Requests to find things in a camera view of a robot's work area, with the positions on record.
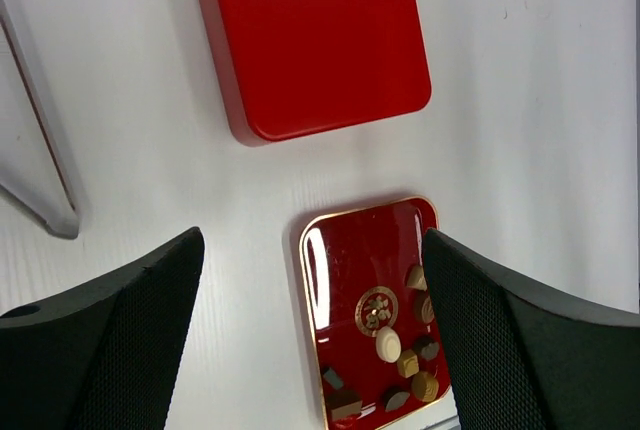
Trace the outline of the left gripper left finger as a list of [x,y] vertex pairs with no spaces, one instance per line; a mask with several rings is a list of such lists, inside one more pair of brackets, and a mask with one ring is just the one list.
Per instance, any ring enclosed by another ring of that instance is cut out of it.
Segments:
[[4,429],[162,429],[203,269],[190,228],[1,316]]

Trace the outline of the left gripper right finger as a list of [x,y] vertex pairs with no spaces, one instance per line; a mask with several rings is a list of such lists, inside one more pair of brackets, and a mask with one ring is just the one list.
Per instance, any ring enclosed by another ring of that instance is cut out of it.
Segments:
[[636,429],[639,317],[430,229],[423,268],[464,429]]

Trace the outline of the metal tongs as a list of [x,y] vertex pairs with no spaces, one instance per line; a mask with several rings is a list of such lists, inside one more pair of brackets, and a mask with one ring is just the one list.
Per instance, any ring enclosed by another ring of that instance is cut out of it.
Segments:
[[27,59],[1,4],[1,196],[49,235],[74,240],[80,218]]

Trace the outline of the red box lid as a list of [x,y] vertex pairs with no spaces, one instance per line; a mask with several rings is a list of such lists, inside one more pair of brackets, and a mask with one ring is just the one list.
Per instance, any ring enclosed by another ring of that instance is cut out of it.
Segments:
[[214,0],[235,124],[272,143],[423,109],[416,0]]

